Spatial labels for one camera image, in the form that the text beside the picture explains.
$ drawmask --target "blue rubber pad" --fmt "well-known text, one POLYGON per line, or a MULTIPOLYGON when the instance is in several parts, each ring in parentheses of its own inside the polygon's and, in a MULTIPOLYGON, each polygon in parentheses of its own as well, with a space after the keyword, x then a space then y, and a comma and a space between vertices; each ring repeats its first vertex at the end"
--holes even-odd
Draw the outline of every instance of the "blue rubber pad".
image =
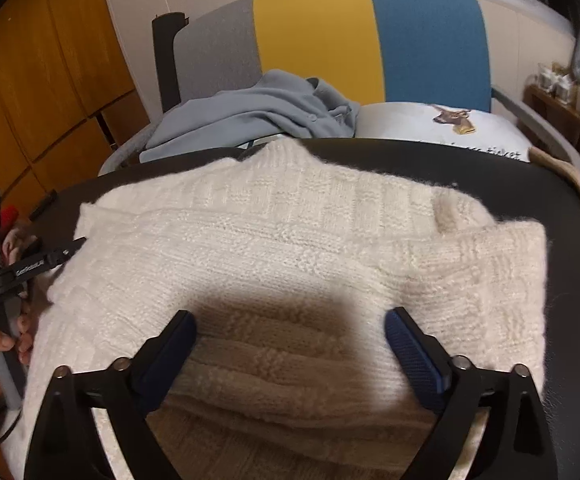
POLYGON ((161 406, 196 342, 192 313, 179 310, 163 332, 148 339, 132 362, 132 390, 143 416, 161 406))
POLYGON ((437 415, 443 412, 447 385, 441 373, 394 310, 386 313, 384 327, 388 344, 399 360, 421 406, 437 415))

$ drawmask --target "chair backrest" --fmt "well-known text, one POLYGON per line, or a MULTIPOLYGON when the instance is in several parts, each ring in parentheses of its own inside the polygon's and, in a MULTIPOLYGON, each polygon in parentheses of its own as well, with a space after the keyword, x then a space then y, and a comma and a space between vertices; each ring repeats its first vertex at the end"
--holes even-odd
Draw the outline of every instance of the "chair backrest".
POLYGON ((180 30, 174 52, 183 103, 280 68, 321 77, 361 104, 490 111, 476 0, 240 0, 180 30))

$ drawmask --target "red cloth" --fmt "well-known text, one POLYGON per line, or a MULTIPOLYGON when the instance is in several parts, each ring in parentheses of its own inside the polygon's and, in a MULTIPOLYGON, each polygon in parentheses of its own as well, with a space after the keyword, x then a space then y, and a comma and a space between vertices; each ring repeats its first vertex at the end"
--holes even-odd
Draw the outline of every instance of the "red cloth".
POLYGON ((13 206, 1 209, 0 240, 6 237, 18 219, 18 210, 13 206))

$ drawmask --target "gray fabric stripe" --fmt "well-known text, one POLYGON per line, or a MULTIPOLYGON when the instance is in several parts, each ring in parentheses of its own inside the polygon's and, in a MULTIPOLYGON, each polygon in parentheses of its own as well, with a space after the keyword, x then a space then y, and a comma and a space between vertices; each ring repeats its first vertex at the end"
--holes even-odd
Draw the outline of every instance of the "gray fabric stripe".
POLYGON ((253 0, 238 0, 190 22, 174 39, 181 102, 256 84, 262 76, 253 0))
POLYGON ((118 170, 121 168, 122 163, 128 160, 132 155, 141 152, 145 148, 148 140, 150 140, 150 137, 154 134, 154 130, 157 126, 159 126, 159 123, 150 123, 140 132, 134 134, 131 139, 120 146, 112 155, 107 157, 107 160, 103 163, 101 169, 98 170, 98 176, 118 170))

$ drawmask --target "cream sweater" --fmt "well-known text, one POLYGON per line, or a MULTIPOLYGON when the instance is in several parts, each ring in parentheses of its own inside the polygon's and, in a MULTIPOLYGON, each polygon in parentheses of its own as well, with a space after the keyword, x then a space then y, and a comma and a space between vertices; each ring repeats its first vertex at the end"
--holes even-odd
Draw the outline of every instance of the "cream sweater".
MULTIPOLYGON (((19 479, 52 370, 131 356, 181 308, 198 341, 149 421, 184 480, 398 478, 434 417, 385 342, 393 305, 451 354, 522 362, 543 384, 544 230, 496 222, 452 189, 324 164, 281 140, 115 189, 82 206, 80 236, 6 441, 19 479)), ((117 478, 131 478, 97 419, 117 478)))

